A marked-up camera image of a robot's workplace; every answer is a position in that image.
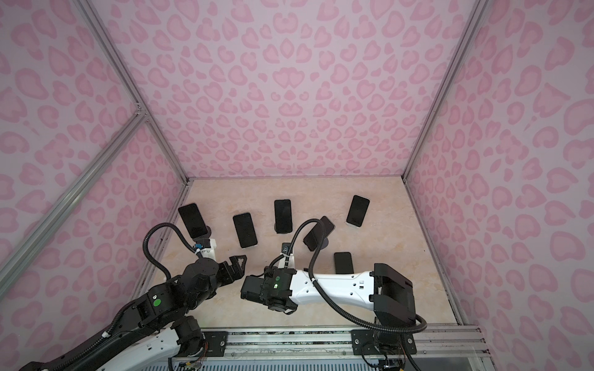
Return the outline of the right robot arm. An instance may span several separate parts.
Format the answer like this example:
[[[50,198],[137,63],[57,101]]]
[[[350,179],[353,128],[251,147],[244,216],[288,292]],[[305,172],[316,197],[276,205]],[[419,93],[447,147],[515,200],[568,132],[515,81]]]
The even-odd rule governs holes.
[[[241,298],[292,314],[301,305],[327,303],[317,286],[339,308],[350,305],[374,312],[369,329],[377,347],[402,346],[409,354],[417,353],[413,335],[426,325],[418,320],[412,283],[386,264],[356,274],[317,275],[316,283],[307,271],[273,267],[261,277],[245,278]]]

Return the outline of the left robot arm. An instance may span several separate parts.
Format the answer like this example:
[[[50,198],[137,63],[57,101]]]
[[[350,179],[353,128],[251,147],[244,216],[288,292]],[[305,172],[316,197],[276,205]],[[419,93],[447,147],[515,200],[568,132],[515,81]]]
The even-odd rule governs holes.
[[[209,343],[197,323],[189,315],[217,290],[244,277],[247,257],[232,256],[218,263],[211,258],[198,258],[176,275],[158,284],[124,305],[111,323],[65,354],[43,362],[32,361],[23,370],[99,370],[109,361],[140,345],[141,341],[166,329],[172,340],[160,342],[156,349],[173,347],[174,356],[204,356]]]

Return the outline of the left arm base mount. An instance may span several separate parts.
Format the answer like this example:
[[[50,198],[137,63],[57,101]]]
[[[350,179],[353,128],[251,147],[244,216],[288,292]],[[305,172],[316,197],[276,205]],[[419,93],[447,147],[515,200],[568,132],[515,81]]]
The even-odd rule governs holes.
[[[222,357],[224,355],[229,332],[207,331],[193,334],[187,342],[184,355],[194,358]]]

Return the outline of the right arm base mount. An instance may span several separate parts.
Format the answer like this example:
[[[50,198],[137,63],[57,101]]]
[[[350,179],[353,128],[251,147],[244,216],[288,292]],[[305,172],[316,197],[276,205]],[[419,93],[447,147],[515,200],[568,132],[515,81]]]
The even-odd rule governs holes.
[[[413,334],[392,334],[370,329],[354,329],[350,331],[350,335],[355,356],[417,354]]]

